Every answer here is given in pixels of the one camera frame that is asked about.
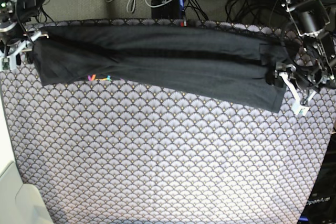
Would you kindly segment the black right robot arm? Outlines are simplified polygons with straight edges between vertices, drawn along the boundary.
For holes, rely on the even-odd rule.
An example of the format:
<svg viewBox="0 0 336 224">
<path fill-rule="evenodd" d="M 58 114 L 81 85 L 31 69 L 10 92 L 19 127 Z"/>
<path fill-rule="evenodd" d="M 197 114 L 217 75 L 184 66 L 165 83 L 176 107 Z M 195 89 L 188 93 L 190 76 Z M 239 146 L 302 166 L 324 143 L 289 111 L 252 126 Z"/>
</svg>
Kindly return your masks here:
<svg viewBox="0 0 336 224">
<path fill-rule="evenodd" d="M 40 30 L 31 33 L 24 26 L 44 12 L 45 1 L 1 0 L 1 71 L 16 69 L 22 54 L 32 51 L 39 38 L 49 37 Z"/>
</svg>

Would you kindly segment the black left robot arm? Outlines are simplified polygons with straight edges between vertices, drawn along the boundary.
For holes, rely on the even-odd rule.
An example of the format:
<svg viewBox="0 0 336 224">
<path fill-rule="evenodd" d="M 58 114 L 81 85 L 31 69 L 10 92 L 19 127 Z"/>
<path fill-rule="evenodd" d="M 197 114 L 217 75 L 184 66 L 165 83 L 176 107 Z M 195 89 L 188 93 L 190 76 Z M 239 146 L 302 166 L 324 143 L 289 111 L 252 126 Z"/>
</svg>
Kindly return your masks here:
<svg viewBox="0 0 336 224">
<path fill-rule="evenodd" d="M 330 18 L 321 0 L 281 0 L 281 4 L 289 15 L 285 28 L 295 27 L 305 52 L 312 52 L 313 64 L 300 66 L 290 56 L 283 28 L 280 41 L 287 59 L 275 64 L 270 81 L 273 85 L 284 83 L 295 99 L 293 113 L 306 115 L 308 103 L 321 88 L 335 89 L 335 46 L 326 30 Z"/>
</svg>

